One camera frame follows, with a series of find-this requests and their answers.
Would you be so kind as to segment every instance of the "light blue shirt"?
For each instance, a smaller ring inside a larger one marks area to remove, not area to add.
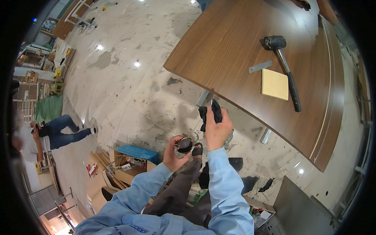
[[[159,234],[254,234],[249,205],[241,195],[244,185],[229,164],[224,148],[209,151],[209,191],[214,217],[208,228],[195,225],[182,216],[140,214],[172,175],[163,163],[152,171],[138,174],[132,186],[114,194],[112,200],[91,218],[82,221],[74,234],[159,235]]]

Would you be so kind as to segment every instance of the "black sandal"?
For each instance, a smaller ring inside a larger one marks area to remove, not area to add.
[[[192,151],[192,156],[202,155],[202,150],[203,150],[202,143],[200,143],[200,142],[195,143],[194,146],[198,146],[198,145],[201,145],[201,148],[195,148]]]

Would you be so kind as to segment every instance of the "metal gate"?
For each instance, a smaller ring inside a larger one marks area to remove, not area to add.
[[[53,185],[30,194],[29,200],[34,204],[39,216],[56,208],[55,200],[58,205],[66,202],[66,199],[57,193]]]

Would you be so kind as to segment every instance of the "metal ruler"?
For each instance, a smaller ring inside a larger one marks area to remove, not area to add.
[[[249,73],[253,73],[253,72],[259,71],[259,70],[261,70],[263,68],[270,67],[271,65],[272,65],[271,61],[267,61],[267,62],[258,64],[258,65],[249,67],[248,72]]]

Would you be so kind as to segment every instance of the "walnut wood panel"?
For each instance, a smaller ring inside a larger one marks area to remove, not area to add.
[[[331,61],[342,61],[340,53],[330,56],[328,40],[335,38],[327,39],[329,25],[319,20],[317,5],[310,4],[307,12],[288,0],[214,0],[164,67],[252,115],[305,157],[312,156],[317,146],[325,152],[328,148],[321,147],[320,137],[330,126],[324,126],[327,109],[335,105],[329,92],[334,82]],[[282,52],[297,85],[300,113],[294,111],[290,95],[284,101],[261,94],[261,71],[248,73],[249,67],[269,60],[273,65],[268,69],[283,73],[276,55],[260,44],[269,35],[283,35],[287,41]],[[316,158],[320,163],[316,167],[323,171],[320,159]]]
[[[338,44],[334,28],[328,26],[326,27],[326,32],[328,36],[328,46],[331,52],[331,58],[337,59],[335,59],[334,61],[331,60],[331,80],[334,82],[332,82],[331,86],[331,104],[328,107],[328,114],[324,120],[327,128],[323,128],[323,131],[321,133],[321,144],[316,146],[310,159],[313,161],[314,165],[322,172],[325,170],[327,164],[329,163],[335,144],[337,142],[338,133],[340,132],[342,122],[345,96],[344,70],[340,46]]]
[[[72,9],[77,5],[79,1],[80,0],[74,1],[74,3],[63,14],[63,16],[61,17],[61,19],[59,20],[59,22],[56,24],[55,28],[52,31],[53,35],[64,40],[66,36],[68,35],[68,33],[73,29],[74,25],[72,23],[65,22],[64,20],[67,18],[68,14],[72,11]],[[85,3],[90,6],[93,3],[93,0],[86,0]],[[87,9],[88,9],[87,6],[85,5],[81,6],[80,9],[78,9],[77,11],[77,15],[81,17],[86,12]],[[68,19],[75,23],[78,22],[78,19],[74,17],[69,17]]]

